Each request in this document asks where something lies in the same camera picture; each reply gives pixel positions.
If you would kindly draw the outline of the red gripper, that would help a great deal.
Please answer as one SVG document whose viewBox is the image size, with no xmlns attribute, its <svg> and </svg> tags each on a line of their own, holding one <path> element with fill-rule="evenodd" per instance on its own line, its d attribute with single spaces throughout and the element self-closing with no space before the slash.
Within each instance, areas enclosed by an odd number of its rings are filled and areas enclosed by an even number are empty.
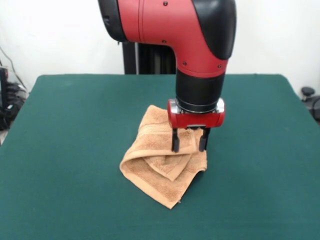
<svg viewBox="0 0 320 240">
<path fill-rule="evenodd" d="M 178 153 L 180 149 L 178 129 L 204 127 L 199 140 L 199 151 L 204 152 L 207 150 L 211 128 L 220 127 L 224 122 L 225 102 L 223 99 L 219 99 L 215 110 L 212 112 L 192 113 L 183 111 L 175 99 L 169 99 L 167 103 L 167 114 L 169 125 L 172 128 L 171 151 Z"/>
</svg>

